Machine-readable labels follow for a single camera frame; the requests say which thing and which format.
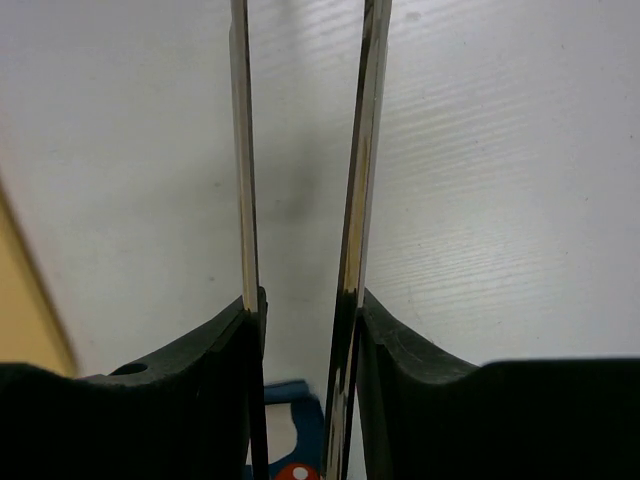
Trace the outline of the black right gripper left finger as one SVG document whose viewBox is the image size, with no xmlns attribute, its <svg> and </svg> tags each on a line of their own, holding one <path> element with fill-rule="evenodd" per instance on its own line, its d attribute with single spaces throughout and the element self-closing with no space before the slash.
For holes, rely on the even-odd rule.
<svg viewBox="0 0 640 480">
<path fill-rule="evenodd" d="M 5 479 L 264 479 L 265 300 L 114 372 L 1 366 Z"/>
</svg>

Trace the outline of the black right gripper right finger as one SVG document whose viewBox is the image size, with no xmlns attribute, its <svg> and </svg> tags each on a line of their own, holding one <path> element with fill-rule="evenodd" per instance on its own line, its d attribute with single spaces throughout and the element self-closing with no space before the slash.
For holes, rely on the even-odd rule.
<svg viewBox="0 0 640 480">
<path fill-rule="evenodd" d="M 367 295 L 357 393 L 371 479 L 635 479 L 635 359 L 470 364 Z"/>
</svg>

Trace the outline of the blue cartoon placemat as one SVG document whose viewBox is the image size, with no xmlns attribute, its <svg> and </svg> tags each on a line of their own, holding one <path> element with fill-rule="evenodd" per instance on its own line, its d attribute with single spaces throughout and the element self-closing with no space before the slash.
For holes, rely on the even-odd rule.
<svg viewBox="0 0 640 480">
<path fill-rule="evenodd" d="M 264 387 L 270 479 L 319 479 L 324 415 L 304 380 Z"/>
</svg>

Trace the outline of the yellow rectangular tray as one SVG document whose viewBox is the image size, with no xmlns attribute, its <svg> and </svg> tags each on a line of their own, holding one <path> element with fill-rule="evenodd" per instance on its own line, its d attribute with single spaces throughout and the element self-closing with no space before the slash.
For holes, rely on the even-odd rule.
<svg viewBox="0 0 640 480">
<path fill-rule="evenodd" d="M 70 341 L 9 198 L 1 193 L 1 361 L 74 377 Z"/>
</svg>

